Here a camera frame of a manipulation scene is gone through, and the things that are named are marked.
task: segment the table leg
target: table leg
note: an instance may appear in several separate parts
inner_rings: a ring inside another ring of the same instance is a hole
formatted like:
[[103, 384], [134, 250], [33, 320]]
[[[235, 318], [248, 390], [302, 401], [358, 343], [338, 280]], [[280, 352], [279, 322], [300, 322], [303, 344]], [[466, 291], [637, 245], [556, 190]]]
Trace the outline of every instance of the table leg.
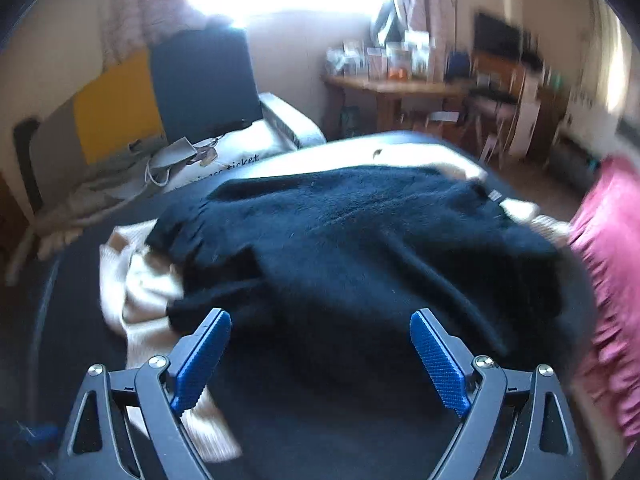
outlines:
[[383, 95], [376, 97], [378, 121], [376, 129], [379, 132], [389, 132], [396, 128], [396, 119], [400, 115], [402, 99], [388, 98]]
[[346, 96], [344, 88], [325, 84], [327, 90], [326, 107], [322, 116], [322, 132], [327, 140], [337, 140], [340, 134], [340, 113], [344, 106]]

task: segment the pink fabric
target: pink fabric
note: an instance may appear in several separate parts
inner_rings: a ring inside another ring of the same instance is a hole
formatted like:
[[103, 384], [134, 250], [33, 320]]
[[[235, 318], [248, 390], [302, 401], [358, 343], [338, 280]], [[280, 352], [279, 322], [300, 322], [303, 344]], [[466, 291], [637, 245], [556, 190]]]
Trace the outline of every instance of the pink fabric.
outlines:
[[591, 273], [598, 307], [578, 378], [630, 449], [640, 435], [640, 176], [626, 158], [603, 162], [570, 245]]

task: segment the television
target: television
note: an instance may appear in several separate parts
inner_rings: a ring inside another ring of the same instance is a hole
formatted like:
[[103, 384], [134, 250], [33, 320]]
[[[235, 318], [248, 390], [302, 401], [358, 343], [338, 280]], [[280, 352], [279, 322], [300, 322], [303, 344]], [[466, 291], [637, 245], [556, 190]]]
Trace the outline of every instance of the television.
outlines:
[[481, 50], [519, 61], [522, 55], [522, 31], [484, 12], [474, 19], [474, 50]]

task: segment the pink curtain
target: pink curtain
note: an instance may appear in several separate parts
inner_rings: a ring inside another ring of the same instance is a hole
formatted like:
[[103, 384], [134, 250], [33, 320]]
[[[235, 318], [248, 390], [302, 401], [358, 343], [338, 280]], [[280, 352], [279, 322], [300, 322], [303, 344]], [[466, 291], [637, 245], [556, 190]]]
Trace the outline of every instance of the pink curtain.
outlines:
[[447, 47], [455, 36], [455, 0], [397, 0], [399, 13], [412, 30], [427, 31], [435, 42], [434, 78], [441, 81]]
[[105, 70], [145, 45], [207, 25], [186, 0], [100, 0], [99, 12]]

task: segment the tabletop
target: tabletop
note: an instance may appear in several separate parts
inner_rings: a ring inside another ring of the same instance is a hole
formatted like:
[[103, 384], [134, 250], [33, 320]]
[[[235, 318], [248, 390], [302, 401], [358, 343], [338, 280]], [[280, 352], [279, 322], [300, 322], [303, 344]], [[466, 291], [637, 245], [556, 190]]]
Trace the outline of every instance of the tabletop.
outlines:
[[421, 80], [389, 81], [369, 80], [354, 76], [324, 75], [322, 79], [329, 85], [340, 88], [351, 88], [365, 92], [371, 92], [381, 96], [400, 97], [410, 95], [432, 97], [464, 97], [468, 93], [468, 85], [433, 83]]

